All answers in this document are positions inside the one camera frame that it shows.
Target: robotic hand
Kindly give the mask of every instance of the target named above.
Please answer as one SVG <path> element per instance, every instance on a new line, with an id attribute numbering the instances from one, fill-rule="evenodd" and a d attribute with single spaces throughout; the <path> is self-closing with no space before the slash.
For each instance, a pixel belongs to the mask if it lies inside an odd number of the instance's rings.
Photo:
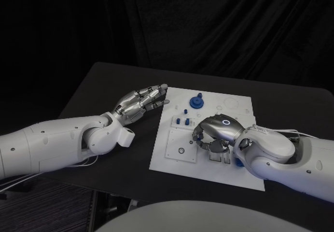
<path id="1" fill-rule="evenodd" d="M 47 121 L 0 136 L 0 179 L 61 169 L 109 153 L 117 143 L 129 147 L 135 132 L 124 126 L 136 122 L 146 111 L 169 104 L 169 100 L 156 101 L 166 90 L 163 84 L 133 91 L 114 110 L 101 116 Z"/>
<path id="2" fill-rule="evenodd" d="M 215 139 L 204 143 L 204 132 Z M 334 141 L 300 137 L 296 143 L 277 131 L 254 125 L 244 128 L 227 115 L 207 118 L 194 131 L 198 145 L 214 153 L 234 155 L 248 171 L 297 191 L 334 202 Z M 296 155 L 297 162 L 287 164 Z"/>

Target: black table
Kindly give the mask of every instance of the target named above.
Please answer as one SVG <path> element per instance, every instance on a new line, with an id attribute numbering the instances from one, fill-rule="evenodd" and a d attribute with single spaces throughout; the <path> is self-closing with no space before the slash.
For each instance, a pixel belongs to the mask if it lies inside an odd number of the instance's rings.
<path id="1" fill-rule="evenodd" d="M 101 115 L 139 88 L 171 87 L 253 97 L 257 123 L 274 129 L 297 129 L 334 140 L 334 97 L 319 88 L 247 81 L 97 63 L 61 114 L 61 118 Z M 274 215 L 313 231 L 334 228 L 334 204 L 266 181 L 267 191 L 219 184 L 149 170 L 163 109 L 146 113 L 129 125 L 136 132 L 130 148 L 117 146 L 88 167 L 44 174 L 55 180 L 150 203 L 199 200 L 243 206 Z"/>

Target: robotic arm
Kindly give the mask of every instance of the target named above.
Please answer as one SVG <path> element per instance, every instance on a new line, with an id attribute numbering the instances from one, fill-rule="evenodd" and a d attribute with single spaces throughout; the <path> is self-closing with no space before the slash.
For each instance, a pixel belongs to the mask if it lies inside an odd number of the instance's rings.
<path id="1" fill-rule="evenodd" d="M 0 179 L 61 169 L 109 153 L 117 143 L 129 147 L 135 132 L 124 126 L 169 104 L 169 100 L 155 102 L 166 90 L 163 84 L 133 91 L 101 116 L 47 121 L 0 136 Z"/>
<path id="2" fill-rule="evenodd" d="M 204 132 L 215 139 L 212 143 L 201 141 Z M 227 115 L 215 115 L 201 122 L 194 140 L 214 153 L 228 152 L 232 145 L 235 157 L 258 178 L 334 202 L 334 141 L 300 137 L 294 144 L 271 129 L 257 125 L 245 129 Z M 297 163 L 287 164 L 294 155 Z"/>

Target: gray carpet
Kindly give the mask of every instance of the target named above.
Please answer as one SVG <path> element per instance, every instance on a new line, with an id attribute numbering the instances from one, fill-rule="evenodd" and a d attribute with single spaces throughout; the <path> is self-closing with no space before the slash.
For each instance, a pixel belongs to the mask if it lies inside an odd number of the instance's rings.
<path id="1" fill-rule="evenodd" d="M 93 190 L 42 177 L 28 193 L 8 191 L 0 200 L 0 232 L 86 232 Z"/>

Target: black backdrop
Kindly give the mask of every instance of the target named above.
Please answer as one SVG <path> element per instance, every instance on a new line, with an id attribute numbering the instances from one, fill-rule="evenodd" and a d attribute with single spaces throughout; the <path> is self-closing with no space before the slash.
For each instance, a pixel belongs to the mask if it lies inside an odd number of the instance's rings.
<path id="1" fill-rule="evenodd" d="M 58 117 L 97 61 L 334 92 L 333 12 L 332 0 L 2 2 L 2 120 L 17 123 L 0 133 Z"/>

